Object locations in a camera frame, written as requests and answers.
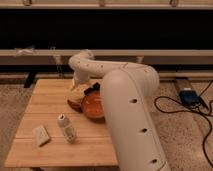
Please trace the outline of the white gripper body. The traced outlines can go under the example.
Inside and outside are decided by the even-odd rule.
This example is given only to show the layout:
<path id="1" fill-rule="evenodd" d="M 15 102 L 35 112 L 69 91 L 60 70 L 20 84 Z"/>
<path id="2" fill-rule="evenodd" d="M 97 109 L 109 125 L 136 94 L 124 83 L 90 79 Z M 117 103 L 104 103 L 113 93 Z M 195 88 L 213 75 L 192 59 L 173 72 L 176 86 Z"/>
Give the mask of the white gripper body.
<path id="1" fill-rule="evenodd" d="M 71 89 L 74 90 L 80 84 L 85 84 L 87 81 L 88 81 L 88 75 L 87 74 L 80 72 L 80 71 L 75 71 L 74 74 L 73 74 Z"/>

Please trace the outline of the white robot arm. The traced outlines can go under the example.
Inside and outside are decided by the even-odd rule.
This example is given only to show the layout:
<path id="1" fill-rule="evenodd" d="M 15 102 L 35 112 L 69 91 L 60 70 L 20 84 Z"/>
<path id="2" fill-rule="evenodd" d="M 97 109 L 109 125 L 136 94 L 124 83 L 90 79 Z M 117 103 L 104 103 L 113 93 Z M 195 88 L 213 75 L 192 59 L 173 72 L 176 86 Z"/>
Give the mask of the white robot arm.
<path id="1" fill-rule="evenodd" d="M 159 86 L 156 70 L 132 62 L 97 61 L 90 50 L 69 59 L 73 83 L 102 79 L 100 96 L 120 171 L 171 171 L 146 98 Z"/>

